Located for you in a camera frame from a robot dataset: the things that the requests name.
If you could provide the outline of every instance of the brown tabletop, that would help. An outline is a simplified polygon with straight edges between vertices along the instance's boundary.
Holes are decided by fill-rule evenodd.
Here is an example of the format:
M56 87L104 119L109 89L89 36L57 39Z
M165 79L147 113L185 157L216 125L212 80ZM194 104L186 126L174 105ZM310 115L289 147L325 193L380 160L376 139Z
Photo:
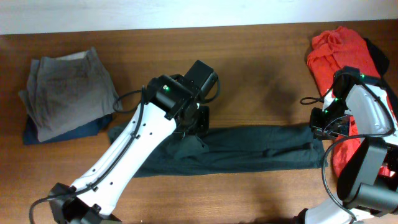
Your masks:
M310 39L346 26L371 39L389 57L385 78L398 93L398 21L331 22L194 29L122 30L0 36L0 223L27 223L30 204L61 182L71 184L109 147L98 136L23 146L25 88L30 60L94 46L121 95L161 74L185 72L196 59L213 67L221 96L210 104L210 126L307 123L318 96L307 65ZM138 99L124 102L132 106ZM111 126L132 115L118 115ZM328 172L331 186L334 178ZM297 215L328 196L320 169L133 179L114 214L124 223L239 223ZM37 223L53 223L48 204ZM397 223L386 215L366 223Z

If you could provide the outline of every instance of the white wall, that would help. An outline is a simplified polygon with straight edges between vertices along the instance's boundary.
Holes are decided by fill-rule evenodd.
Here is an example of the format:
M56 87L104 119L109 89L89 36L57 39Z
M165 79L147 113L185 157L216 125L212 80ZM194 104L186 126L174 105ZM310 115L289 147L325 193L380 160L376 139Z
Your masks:
M398 0L1 0L0 34L398 18Z

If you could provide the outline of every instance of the navy blue fabric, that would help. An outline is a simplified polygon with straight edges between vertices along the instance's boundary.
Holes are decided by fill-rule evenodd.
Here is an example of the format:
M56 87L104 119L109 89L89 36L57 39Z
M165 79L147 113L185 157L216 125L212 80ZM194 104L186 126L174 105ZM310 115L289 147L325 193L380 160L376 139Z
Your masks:
M28 116L26 122L26 128L24 131L24 135L22 137L24 145L32 145L32 144L44 144L44 143L51 143L51 142L59 142L59 141L67 141L71 139L78 139L88 136L96 136L99 131L105 126L107 126L112 121L112 115L108 114L103 116L102 118L95 119L87 124L84 124L76 129L68 131L64 134L60 134L57 137L52 139L39 142L37 140L37 128L35 123L33 122L32 118Z

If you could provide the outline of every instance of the teal fabric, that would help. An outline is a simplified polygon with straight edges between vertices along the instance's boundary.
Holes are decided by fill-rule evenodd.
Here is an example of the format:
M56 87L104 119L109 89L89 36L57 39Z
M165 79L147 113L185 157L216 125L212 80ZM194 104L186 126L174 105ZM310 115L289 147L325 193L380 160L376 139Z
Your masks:
M109 131L111 142L125 126ZM200 138L169 136L134 177L314 169L321 167L323 154L307 125L211 129Z

